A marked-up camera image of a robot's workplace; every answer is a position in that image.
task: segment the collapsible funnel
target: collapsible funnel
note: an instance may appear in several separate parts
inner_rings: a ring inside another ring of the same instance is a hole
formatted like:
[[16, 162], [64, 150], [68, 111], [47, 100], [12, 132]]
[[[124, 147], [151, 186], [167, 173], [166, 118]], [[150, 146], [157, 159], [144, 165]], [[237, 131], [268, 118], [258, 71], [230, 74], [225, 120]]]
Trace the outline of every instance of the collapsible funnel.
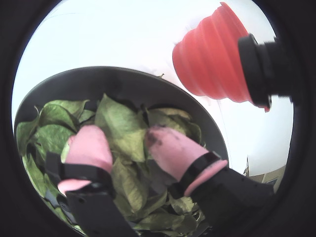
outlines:
[[195, 95], [252, 102], [238, 53], [238, 39], [247, 35], [238, 17], [221, 2], [173, 49], [181, 83]]

